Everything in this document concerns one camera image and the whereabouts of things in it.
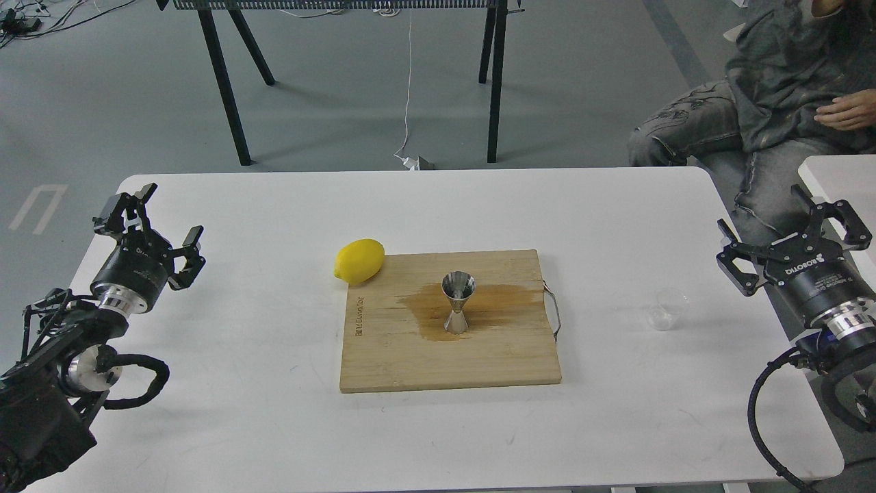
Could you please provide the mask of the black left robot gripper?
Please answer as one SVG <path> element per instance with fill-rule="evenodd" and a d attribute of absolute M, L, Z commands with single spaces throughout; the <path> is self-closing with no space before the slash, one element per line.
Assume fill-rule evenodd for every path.
<path fill-rule="evenodd" d="M 145 205 L 157 184 L 150 182 L 138 192 L 121 192 L 107 200 L 100 215 L 92 218 L 96 235 L 116 241 L 115 249 L 90 284 L 90 291 L 101 309 L 123 316 L 153 309 L 167 281 L 172 290 L 189 288 L 206 265 L 199 240 L 204 227 L 192 227 L 179 249 L 151 228 Z M 185 260 L 173 272 L 173 260 Z"/>

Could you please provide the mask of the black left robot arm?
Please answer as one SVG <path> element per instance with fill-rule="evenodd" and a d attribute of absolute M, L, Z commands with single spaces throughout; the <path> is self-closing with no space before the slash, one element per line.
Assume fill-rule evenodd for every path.
<path fill-rule="evenodd" d="M 205 266 L 202 227 L 178 249 L 151 227 L 145 206 L 156 189 L 151 182 L 116 194 L 93 218 L 94 232 L 116 246 L 89 293 L 54 288 L 25 306 L 21 355 L 2 375 L 3 492 L 66 470 L 96 446 L 90 427 L 98 412 L 147 405 L 169 380 L 165 362 L 110 346 L 165 287 L 189 288 Z"/>

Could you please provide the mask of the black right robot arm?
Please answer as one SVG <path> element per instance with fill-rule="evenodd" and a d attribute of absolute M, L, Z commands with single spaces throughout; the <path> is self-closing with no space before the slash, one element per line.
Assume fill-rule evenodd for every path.
<path fill-rule="evenodd" d="M 725 221 L 719 229 L 726 245 L 716 259 L 744 296 L 770 285 L 801 323 L 800 337 L 758 375 L 747 404 L 747 423 L 758 452 L 779 477 L 800 492 L 813 487 L 792 474 L 764 443 L 756 423 L 758 395 L 783 366 L 805 368 L 822 377 L 821 394 L 829 411 L 858 433 L 874 432 L 874 391 L 863 387 L 855 407 L 843 405 L 836 387 L 857 372 L 874 367 L 874 289 L 852 264 L 851 251 L 866 250 L 872 234 L 845 200 L 815 203 L 800 186 L 791 188 L 808 215 L 804 229 L 756 246 L 742 243 Z"/>

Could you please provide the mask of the person's hand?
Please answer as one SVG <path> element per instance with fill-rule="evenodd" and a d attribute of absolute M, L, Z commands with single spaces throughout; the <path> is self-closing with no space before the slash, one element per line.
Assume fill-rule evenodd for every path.
<path fill-rule="evenodd" d="M 836 97 L 816 109 L 814 120 L 839 131 L 862 130 L 875 125 L 875 88 Z"/>

